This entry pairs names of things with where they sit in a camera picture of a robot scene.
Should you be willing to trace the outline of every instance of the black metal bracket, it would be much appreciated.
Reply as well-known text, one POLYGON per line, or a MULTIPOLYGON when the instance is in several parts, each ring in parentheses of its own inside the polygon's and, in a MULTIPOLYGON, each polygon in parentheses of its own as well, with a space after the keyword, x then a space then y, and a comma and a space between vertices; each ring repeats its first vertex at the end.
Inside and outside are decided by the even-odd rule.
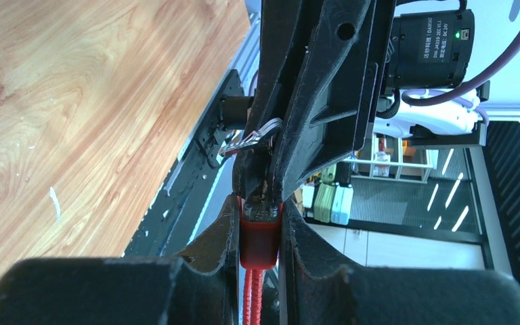
POLYGON ((218 174, 217 153, 227 134, 221 120, 223 100, 243 96, 240 77, 229 71, 133 235, 125 256, 170 256, 190 239, 218 174))
POLYGON ((220 119, 223 129, 243 130, 248 119, 248 109, 252 107, 254 97, 251 96, 230 96, 221 100, 220 119))
POLYGON ((462 135, 437 135, 428 129, 415 126, 411 130, 413 137, 407 139, 410 146, 418 149, 470 148, 485 146, 488 127, 485 123, 475 123, 473 131, 462 135))

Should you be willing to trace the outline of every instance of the red cord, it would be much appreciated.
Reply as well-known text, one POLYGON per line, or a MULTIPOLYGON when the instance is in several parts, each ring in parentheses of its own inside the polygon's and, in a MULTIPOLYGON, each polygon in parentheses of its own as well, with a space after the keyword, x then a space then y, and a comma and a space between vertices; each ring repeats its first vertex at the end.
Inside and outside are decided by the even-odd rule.
POLYGON ((246 270, 244 278, 244 301, 242 306, 243 325, 260 325, 263 285, 263 269, 246 270))
POLYGON ((262 311, 262 288, 264 286, 264 270, 252 270, 252 311, 251 325, 260 325, 262 311))
POLYGON ((252 289, 252 270, 247 269, 244 278, 244 299, 242 302, 242 324, 250 325, 250 298, 252 289))

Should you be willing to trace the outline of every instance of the wooden surface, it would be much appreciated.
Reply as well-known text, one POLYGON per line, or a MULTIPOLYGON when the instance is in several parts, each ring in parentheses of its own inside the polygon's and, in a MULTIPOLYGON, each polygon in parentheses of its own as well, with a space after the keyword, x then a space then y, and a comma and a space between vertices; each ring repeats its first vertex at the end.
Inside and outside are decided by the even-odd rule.
POLYGON ((242 0, 0 1, 0 276, 120 256, 247 30, 242 0))

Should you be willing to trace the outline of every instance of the purple cable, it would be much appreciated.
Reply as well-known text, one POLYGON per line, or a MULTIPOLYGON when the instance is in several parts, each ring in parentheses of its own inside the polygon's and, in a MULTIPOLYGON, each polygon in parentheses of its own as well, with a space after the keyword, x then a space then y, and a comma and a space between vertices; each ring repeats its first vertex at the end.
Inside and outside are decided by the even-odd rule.
MULTIPOLYGON (((410 90, 404 91, 404 93, 402 94, 402 97, 404 97, 404 96, 410 97, 411 95, 419 95, 419 96, 423 96, 423 95, 436 95, 436 96, 440 97, 440 96, 442 96, 445 93, 447 93, 447 91, 443 91, 443 90, 439 90, 439 89, 410 89, 410 90)), ((452 98, 451 102, 456 102, 456 103, 458 103, 461 106, 466 107, 466 108, 472 108, 473 107, 473 103, 472 102, 470 102, 470 101, 468 101, 468 100, 466 100, 465 98, 462 98, 462 97, 452 98)), ((479 114, 481 116, 481 118, 483 119, 483 122, 485 123, 485 125, 489 125, 490 124, 490 117, 485 112, 485 110, 483 110, 480 107, 476 107, 473 110, 477 114, 479 114)))
POLYGON ((483 72, 478 74, 475 78, 471 79, 470 81, 462 83, 461 85, 457 86, 457 88, 449 92, 430 98, 411 98, 404 92, 404 94, 402 94, 402 100, 404 101, 404 103, 411 106, 434 106, 439 105, 441 103, 449 102, 454 98, 461 97, 462 95, 465 95, 466 93, 474 90, 475 88, 478 88, 484 82, 489 80, 506 64, 508 64, 511 61, 511 59, 513 59, 513 57, 515 57, 519 53, 519 51, 520 31, 517 33, 517 36, 513 39, 513 41, 511 41, 511 44, 509 44, 505 51, 503 51, 503 53, 501 53, 501 55, 490 66, 488 66, 483 72))

